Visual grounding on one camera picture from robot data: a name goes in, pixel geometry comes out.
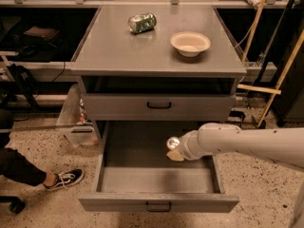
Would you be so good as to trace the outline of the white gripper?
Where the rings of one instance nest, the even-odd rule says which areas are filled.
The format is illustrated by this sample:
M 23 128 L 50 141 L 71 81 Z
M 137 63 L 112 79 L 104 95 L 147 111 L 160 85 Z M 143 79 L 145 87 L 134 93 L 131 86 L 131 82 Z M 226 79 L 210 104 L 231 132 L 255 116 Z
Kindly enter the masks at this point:
M 197 130 L 190 131 L 181 136 L 179 150 L 172 149 L 166 154 L 166 156 L 174 162 L 183 162 L 184 159 L 194 161 L 205 155 L 206 151 L 199 142 L 199 132 Z

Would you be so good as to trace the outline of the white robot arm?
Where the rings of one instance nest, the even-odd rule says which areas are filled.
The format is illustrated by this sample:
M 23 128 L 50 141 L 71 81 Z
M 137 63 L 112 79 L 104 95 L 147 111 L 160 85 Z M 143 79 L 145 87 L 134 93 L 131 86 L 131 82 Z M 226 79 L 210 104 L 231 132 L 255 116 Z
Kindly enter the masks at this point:
M 166 141 L 173 162 L 240 153 L 304 172 L 304 128 L 241 129 L 229 123 L 205 123 L 198 130 Z

